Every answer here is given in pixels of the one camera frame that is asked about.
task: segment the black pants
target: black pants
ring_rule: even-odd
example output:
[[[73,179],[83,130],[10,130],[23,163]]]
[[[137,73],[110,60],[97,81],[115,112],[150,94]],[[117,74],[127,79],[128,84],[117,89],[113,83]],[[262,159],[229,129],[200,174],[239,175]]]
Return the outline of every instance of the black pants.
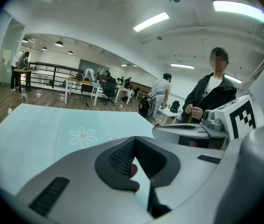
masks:
[[[14,71],[14,69],[17,69],[17,67],[12,66],[11,89],[13,89],[15,86],[19,86],[19,72]]]

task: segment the black hair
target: black hair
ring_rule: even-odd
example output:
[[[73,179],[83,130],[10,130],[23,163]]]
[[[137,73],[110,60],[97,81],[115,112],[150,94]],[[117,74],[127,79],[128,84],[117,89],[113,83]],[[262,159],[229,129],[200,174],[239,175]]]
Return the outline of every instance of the black hair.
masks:
[[[168,73],[165,73],[165,74],[163,74],[163,79],[166,79],[166,80],[168,80],[168,79],[171,79],[171,74],[168,74]]]
[[[215,56],[223,56],[227,62],[229,61],[229,55],[227,54],[226,50],[222,47],[215,47],[211,51],[211,54],[212,53],[215,53]]]

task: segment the light blue mat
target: light blue mat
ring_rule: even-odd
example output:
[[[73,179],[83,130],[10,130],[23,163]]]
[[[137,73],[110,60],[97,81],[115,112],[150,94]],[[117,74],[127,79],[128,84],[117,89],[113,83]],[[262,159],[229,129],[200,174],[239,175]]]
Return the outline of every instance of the light blue mat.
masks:
[[[0,124],[0,187],[16,195],[31,178],[69,153],[114,137],[153,138],[152,129],[153,125],[136,112],[21,104]],[[145,189],[139,190],[137,197],[147,202],[147,177],[139,169],[133,179]]]

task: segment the black chair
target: black chair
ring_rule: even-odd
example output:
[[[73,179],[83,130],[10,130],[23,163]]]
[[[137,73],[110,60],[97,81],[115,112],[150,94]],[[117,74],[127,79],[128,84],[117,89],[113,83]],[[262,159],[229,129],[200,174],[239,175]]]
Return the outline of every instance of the black chair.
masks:
[[[112,102],[113,104],[114,102],[111,97],[116,96],[116,93],[115,93],[116,86],[117,86],[116,79],[112,78],[112,79],[107,80],[105,84],[105,88],[104,88],[104,93],[103,93],[104,95],[107,96],[108,101]]]
[[[179,103],[179,101],[175,100],[175,101],[173,102],[173,104],[171,105],[170,111],[171,111],[172,113],[177,113],[179,107],[180,107],[180,103]]]

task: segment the black pendant lamp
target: black pendant lamp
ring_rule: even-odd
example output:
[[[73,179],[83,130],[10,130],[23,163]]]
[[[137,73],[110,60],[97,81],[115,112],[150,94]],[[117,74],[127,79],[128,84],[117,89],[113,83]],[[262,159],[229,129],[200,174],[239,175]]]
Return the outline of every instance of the black pendant lamp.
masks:
[[[57,41],[57,42],[56,42],[56,46],[58,46],[58,47],[63,47],[63,43],[62,43],[61,41]]]

